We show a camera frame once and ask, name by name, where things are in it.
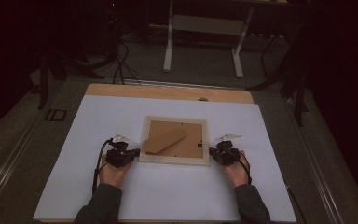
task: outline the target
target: chair leg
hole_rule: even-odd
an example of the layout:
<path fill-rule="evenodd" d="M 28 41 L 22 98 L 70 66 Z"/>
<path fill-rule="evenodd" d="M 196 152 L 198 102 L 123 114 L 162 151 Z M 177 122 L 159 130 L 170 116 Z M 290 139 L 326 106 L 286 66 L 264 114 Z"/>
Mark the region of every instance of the chair leg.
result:
<path fill-rule="evenodd" d="M 266 65 L 264 64 L 264 55 L 267 53 L 267 50 L 269 50 L 269 47 L 272 45 L 272 43 L 275 41 L 276 38 L 277 38 L 276 35 L 274 37 L 272 37 L 272 39 L 269 41 L 266 48 L 261 53 L 260 61 L 261 61 L 261 66 L 263 67 L 263 72 L 264 72 L 265 77 L 270 77 L 270 76 L 269 76 L 269 74 L 267 74 Z"/>

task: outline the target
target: floor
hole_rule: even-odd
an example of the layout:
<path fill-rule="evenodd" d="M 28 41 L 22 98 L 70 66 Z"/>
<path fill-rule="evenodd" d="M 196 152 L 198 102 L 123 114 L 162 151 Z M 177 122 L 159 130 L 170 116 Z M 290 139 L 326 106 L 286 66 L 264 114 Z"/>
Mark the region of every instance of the floor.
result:
<path fill-rule="evenodd" d="M 265 80 L 259 57 L 268 41 L 260 36 L 245 39 L 241 52 L 245 78 L 234 75 L 229 48 L 189 47 L 176 38 L 172 71 L 162 71 L 165 46 L 158 35 L 149 42 L 128 35 L 129 49 L 123 81 L 137 85 L 173 85 L 244 90 Z M 287 50 L 277 41 L 266 56 L 268 71 L 279 64 Z M 120 46 L 124 57 L 126 48 Z M 90 83 L 112 83 L 117 64 L 96 71 L 105 79 L 83 77 L 68 68 L 66 81 L 50 77 L 49 100 L 37 110 L 38 95 L 27 94 L 0 120 L 0 223 L 38 223 L 32 219 L 38 200 L 57 160 L 82 96 Z M 38 71 L 31 74 L 37 83 Z M 283 178 L 295 197 L 292 204 L 297 223 L 358 223 L 358 188 L 342 160 L 312 93 L 306 92 L 304 127 L 293 119 L 293 99 L 282 98 L 282 83 L 252 92 L 259 104 Z M 66 110 L 62 122 L 45 120 L 49 110 Z"/>

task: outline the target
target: dark background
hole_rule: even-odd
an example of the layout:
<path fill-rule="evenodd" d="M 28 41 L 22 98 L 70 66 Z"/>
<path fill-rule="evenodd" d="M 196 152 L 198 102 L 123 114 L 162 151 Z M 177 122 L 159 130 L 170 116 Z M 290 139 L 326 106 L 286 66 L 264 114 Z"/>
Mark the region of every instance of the dark background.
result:
<path fill-rule="evenodd" d="M 165 23 L 167 2 L 129 0 L 123 18 L 133 29 Z M 44 41 L 71 57 L 82 57 L 86 51 L 104 54 L 101 5 L 91 4 L 93 13 L 82 9 L 87 4 L 82 7 L 78 2 L 71 8 L 69 3 L 0 1 L 0 118 L 33 87 L 29 74 L 39 66 Z M 267 31 L 258 23 L 270 16 L 268 11 L 255 15 L 252 32 Z M 79 23 L 76 15 L 88 15 L 93 22 Z M 316 1 L 304 27 L 293 52 L 306 61 L 307 86 L 358 184 L 358 1 Z"/>

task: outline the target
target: metal rail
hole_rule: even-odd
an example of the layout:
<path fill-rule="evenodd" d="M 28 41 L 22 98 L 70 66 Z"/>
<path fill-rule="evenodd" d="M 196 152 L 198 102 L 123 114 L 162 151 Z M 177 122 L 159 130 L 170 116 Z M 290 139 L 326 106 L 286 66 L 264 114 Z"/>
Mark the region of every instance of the metal rail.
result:
<path fill-rule="evenodd" d="M 282 100 L 288 113 L 293 114 L 293 109 L 287 99 L 282 98 Z M 310 173 L 312 174 L 312 178 L 315 181 L 316 188 L 318 189 L 322 202 L 324 203 L 324 209 L 326 210 L 326 213 L 330 218 L 330 222 L 334 224 L 344 223 L 342 216 L 338 211 L 334 197 L 331 193 L 331 189 L 328 187 L 328 184 L 324 178 L 324 174 L 315 158 L 315 155 L 313 154 L 312 148 L 310 147 L 310 143 L 307 139 L 307 136 L 304 134 L 303 130 L 298 127 L 295 117 L 290 116 L 290 118 L 293 125 L 296 127 L 298 136 L 300 137 L 302 145 L 305 148 L 305 152 L 307 155 L 306 160 L 310 167 Z"/>
<path fill-rule="evenodd" d="M 52 97 L 53 99 L 55 98 L 55 96 L 58 95 L 61 86 L 62 84 L 60 84 L 60 87 L 57 90 L 50 92 L 50 96 L 53 96 Z M 27 128 L 22 134 L 20 140 L 18 141 L 16 146 L 14 146 L 14 148 L 11 150 L 10 155 L 7 157 L 5 162 L 0 167 L 0 194 L 3 188 L 5 187 L 5 185 L 7 184 L 7 181 L 10 179 L 11 175 L 13 174 L 14 170 L 16 169 L 22 155 L 26 151 L 30 139 L 32 138 L 33 133 L 37 128 L 39 122 L 43 120 L 43 118 L 46 116 L 50 105 L 51 105 L 51 100 L 48 100 L 48 103 L 45 104 L 44 108 L 38 110 L 34 114 L 30 123 L 28 124 Z"/>

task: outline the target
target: white board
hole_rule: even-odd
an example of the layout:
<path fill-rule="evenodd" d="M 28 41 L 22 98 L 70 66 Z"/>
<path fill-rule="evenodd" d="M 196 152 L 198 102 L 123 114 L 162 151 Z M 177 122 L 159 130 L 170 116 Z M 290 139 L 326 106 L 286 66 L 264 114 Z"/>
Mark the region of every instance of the white board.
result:
<path fill-rule="evenodd" d="M 273 221 L 295 222 L 282 174 L 258 105 L 85 96 L 34 213 L 37 220 L 73 220 L 91 198 L 94 168 L 103 142 L 116 133 L 140 147 L 146 116 L 206 119 L 209 144 L 240 134 L 251 175 Z M 237 221 L 232 187 L 216 164 L 188 166 L 138 162 L 129 170 L 119 221 Z"/>

